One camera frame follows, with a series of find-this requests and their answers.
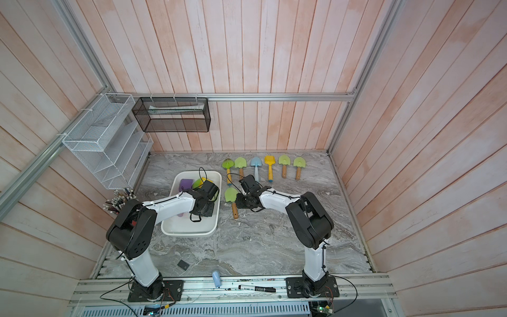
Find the olive green pointed shovel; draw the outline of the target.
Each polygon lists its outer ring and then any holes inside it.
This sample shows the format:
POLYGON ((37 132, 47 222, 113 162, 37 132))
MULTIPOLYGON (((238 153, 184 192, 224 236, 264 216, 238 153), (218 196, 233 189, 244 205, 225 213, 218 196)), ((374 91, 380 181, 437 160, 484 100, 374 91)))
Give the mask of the olive green pointed shovel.
POLYGON ((244 157, 238 157, 234 161, 234 167, 238 169, 238 173, 240 175, 240 179, 244 178, 244 168, 247 167, 247 161, 244 157))

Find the light green shovel wooden handle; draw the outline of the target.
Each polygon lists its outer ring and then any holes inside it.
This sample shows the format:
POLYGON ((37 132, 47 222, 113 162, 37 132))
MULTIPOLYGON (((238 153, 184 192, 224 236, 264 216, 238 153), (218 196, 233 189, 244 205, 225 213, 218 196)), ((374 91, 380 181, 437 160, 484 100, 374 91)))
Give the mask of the light green shovel wooden handle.
POLYGON ((291 164, 291 159, 288 155, 281 155, 278 159, 278 163, 281 165, 281 176, 282 178, 287 177, 287 167, 291 164))

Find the green spade wooden handle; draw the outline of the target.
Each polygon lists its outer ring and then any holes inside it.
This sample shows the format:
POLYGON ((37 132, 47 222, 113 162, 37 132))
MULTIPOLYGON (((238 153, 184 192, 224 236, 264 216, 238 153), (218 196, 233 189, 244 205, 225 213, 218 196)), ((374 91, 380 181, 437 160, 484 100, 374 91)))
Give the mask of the green spade wooden handle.
POLYGON ((293 166, 295 166, 297 168, 295 180, 300 180, 302 169, 306 168, 305 158, 303 158, 303 157, 295 158, 295 160, 293 161, 293 166))

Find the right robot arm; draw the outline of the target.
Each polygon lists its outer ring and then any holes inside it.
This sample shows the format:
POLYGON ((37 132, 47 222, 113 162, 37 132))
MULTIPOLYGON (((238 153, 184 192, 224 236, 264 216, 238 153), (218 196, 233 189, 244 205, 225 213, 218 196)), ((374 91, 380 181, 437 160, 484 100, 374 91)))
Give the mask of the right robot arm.
POLYGON ((301 277, 286 278, 287 296, 291 299, 338 296, 335 277, 326 266, 327 240, 334 222, 318 198, 311 192, 287 194, 262 186, 254 176, 240 180, 243 193, 236 197, 239 209, 259 212, 274 209, 288 215, 295 235, 305 247, 305 264, 301 277))

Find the light blue shovel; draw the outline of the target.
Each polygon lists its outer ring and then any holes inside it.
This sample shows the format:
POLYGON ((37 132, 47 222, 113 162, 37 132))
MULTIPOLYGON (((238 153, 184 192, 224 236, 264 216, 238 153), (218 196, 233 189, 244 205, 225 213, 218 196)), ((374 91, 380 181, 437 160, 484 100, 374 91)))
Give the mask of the light blue shovel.
POLYGON ((259 168, 262 166, 262 160, 259 157, 252 158, 250 165, 254 167, 254 179, 256 182, 260 181, 259 168))

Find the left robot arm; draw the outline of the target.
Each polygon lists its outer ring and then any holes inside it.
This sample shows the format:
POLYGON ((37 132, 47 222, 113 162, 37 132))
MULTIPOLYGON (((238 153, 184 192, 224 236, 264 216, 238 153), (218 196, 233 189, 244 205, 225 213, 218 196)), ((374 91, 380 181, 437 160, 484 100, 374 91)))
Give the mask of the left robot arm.
POLYGON ((149 301, 159 300, 165 292, 162 275, 148 251, 155 226, 181 213, 210 217, 218 195, 219 187, 206 180, 195 189, 154 202, 131 199, 121 208, 106 239, 125 259, 133 274, 133 286, 149 301))

